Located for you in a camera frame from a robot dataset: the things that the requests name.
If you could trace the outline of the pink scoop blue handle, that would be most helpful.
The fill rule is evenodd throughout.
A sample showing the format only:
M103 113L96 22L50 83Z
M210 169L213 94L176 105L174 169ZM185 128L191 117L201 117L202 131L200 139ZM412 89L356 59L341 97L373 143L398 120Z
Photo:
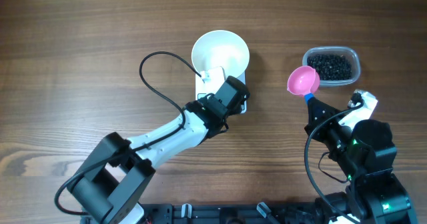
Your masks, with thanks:
M288 78L287 90L292 94L303 97L306 104L314 97L320 86L320 76L316 70L304 65L295 69Z

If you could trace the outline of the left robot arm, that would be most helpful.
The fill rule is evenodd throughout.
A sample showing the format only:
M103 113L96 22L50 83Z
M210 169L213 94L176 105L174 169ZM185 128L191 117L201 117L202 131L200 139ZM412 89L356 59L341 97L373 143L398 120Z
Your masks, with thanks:
M240 113L249 96L239 79L228 77L216 93L187 103L176 119L150 133L128 139L110 133L66 183L68 192L96 223L137 223L143 216L139 198L156 168L225 133L226 119Z

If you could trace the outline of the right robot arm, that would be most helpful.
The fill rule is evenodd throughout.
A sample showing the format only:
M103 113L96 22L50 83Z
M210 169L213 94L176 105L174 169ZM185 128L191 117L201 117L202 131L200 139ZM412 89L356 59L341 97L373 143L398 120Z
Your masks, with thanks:
M315 201L315 223L417 223L412 200L393 173L397 148L389 124L371 119L377 100L356 91L347 109L340 111L312 94L304 97L309 120L308 138L327 147L326 156L345 175L343 192L325 195L304 162L306 173L319 197Z

